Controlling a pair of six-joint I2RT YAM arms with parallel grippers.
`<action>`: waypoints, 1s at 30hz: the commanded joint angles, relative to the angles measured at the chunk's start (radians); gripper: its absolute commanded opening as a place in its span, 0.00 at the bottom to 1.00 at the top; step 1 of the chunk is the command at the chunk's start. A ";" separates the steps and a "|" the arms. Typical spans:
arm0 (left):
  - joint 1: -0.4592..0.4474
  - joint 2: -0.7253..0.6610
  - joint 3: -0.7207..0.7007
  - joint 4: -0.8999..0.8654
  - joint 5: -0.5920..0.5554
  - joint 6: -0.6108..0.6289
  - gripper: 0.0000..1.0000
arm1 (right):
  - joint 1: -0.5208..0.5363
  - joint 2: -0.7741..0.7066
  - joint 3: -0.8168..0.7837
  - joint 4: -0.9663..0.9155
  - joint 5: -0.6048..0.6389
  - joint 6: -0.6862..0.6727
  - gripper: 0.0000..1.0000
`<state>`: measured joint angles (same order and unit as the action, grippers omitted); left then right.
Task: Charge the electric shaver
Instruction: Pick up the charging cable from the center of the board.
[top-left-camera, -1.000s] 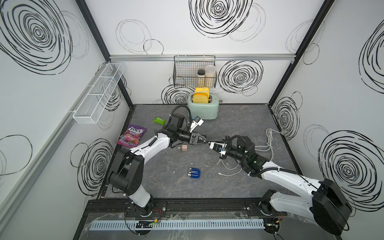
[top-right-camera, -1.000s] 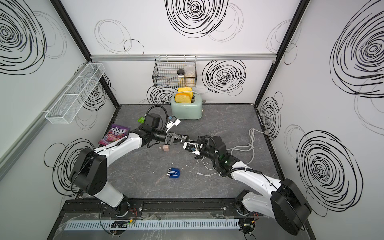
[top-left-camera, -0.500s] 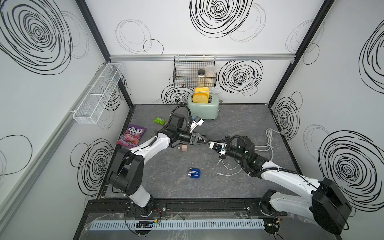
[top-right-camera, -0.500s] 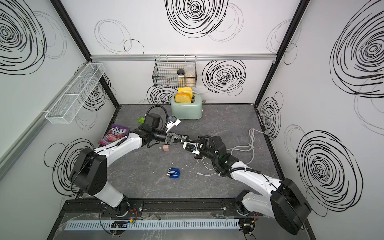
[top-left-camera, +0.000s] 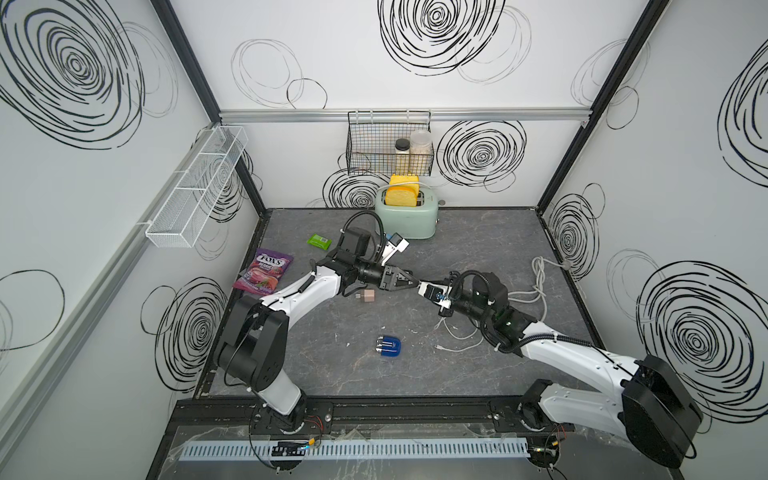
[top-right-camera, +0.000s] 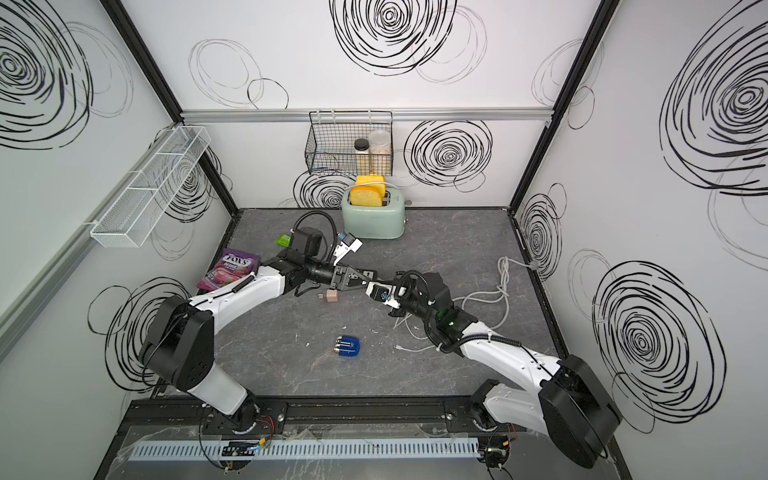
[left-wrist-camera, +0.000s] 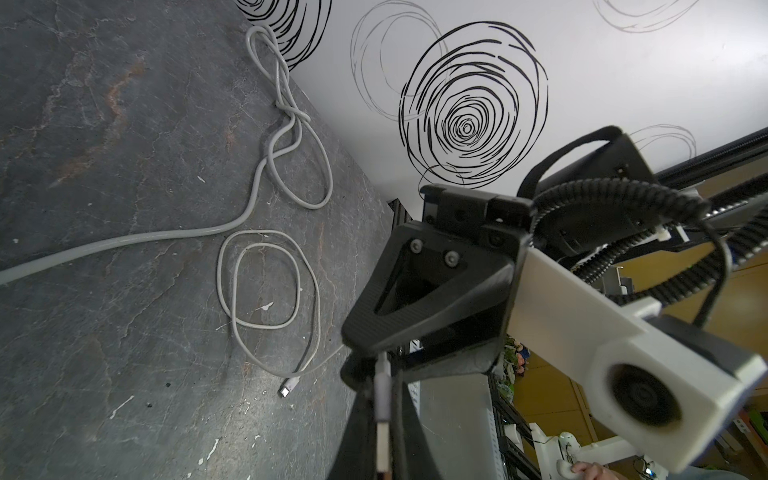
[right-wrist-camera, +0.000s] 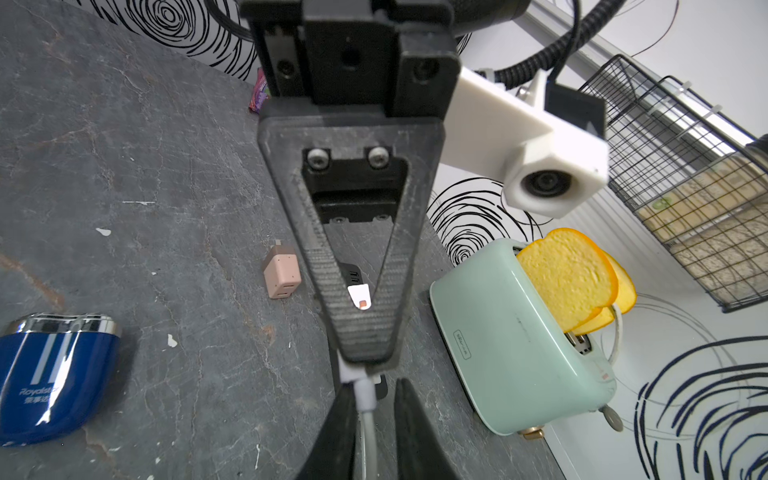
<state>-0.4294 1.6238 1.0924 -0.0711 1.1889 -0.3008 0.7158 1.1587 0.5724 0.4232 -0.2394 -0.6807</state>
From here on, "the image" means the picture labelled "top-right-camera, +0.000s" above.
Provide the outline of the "black power strip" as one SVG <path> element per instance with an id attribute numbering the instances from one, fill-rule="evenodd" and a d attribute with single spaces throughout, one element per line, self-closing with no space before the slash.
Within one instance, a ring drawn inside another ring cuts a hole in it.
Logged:
<path id="1" fill-rule="evenodd" d="M 357 274 L 360 277 L 362 283 L 369 283 L 372 281 L 377 281 L 379 279 L 377 270 L 363 269 L 363 270 L 358 270 Z"/>

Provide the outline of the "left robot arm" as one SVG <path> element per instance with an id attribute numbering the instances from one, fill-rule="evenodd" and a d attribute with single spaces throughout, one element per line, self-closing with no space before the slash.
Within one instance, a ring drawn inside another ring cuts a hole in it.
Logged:
<path id="1" fill-rule="evenodd" d="M 318 259 L 310 242 L 316 230 L 299 229 L 290 245 L 245 277 L 189 299 L 173 295 L 159 306 L 138 358 L 142 367 L 199 400 L 245 434 L 260 409 L 251 393 L 216 364 L 215 339 L 227 325 L 255 307 L 298 290 L 307 281 L 334 290 L 362 288 L 372 281 L 341 259 L 362 246 L 350 233 L 339 234 L 330 256 Z"/>

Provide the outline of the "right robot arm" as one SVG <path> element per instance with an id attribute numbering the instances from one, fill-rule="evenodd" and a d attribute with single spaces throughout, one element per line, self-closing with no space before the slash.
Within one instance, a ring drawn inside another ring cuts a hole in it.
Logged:
<path id="1" fill-rule="evenodd" d="M 583 468 L 608 455 L 622 414 L 580 357 L 545 355 L 497 333 L 462 309 L 435 272 L 410 270 L 391 281 L 370 281 L 366 294 L 394 316 L 420 319 L 439 352 L 481 363 L 506 378 L 477 393 L 482 428 L 518 425 L 545 434 Z"/>

